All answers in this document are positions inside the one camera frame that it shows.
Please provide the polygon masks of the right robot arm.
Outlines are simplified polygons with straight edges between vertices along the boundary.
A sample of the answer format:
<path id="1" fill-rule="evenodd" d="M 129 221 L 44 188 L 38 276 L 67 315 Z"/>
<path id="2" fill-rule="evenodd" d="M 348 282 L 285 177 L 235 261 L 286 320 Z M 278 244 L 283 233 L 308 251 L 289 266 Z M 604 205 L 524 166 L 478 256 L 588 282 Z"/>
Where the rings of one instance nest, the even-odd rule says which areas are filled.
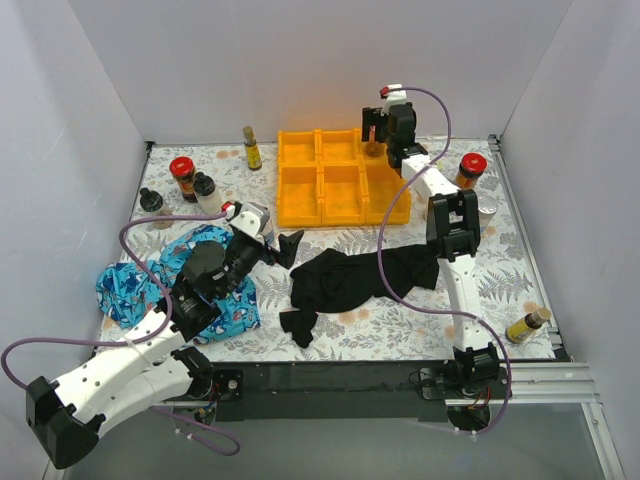
<path id="1" fill-rule="evenodd" d="M 389 165 L 428 201 L 426 246 L 445 280 L 454 326 L 453 360 L 435 379 L 440 388 L 475 397 L 499 379 L 496 336 L 480 314 L 475 278 L 481 241 L 477 195 L 447 180 L 436 159 L 416 140 L 417 115 L 403 91 L 389 94 L 381 107 L 362 109 L 362 140 L 386 146 Z"/>

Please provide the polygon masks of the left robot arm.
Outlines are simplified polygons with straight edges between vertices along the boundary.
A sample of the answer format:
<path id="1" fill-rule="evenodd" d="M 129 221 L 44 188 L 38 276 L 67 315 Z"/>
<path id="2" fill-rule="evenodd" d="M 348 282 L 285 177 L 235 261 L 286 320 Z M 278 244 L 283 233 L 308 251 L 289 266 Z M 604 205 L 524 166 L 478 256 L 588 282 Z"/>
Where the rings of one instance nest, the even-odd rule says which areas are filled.
<path id="1" fill-rule="evenodd" d="M 149 265 L 160 291 L 125 334 L 102 343 L 76 369 L 26 386 L 27 424 L 53 465 L 78 463 L 109 430 L 158 402 L 221 393 L 197 344 L 259 326 L 248 275 L 258 263 L 291 267 L 302 237 L 282 235 L 272 248 L 240 231 L 204 226 L 184 236 L 159 266 Z"/>

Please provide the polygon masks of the pink-lid spice shaker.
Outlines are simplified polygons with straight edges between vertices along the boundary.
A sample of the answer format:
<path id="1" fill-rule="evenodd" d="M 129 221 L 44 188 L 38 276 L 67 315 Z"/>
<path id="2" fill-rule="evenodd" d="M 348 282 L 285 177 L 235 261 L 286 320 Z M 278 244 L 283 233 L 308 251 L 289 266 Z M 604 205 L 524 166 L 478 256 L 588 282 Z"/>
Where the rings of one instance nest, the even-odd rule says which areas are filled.
<path id="1" fill-rule="evenodd" d="M 376 141 L 376 128 L 370 127 L 367 141 L 363 147 L 364 154 L 371 158 L 377 158 L 384 154 L 384 145 Z"/>

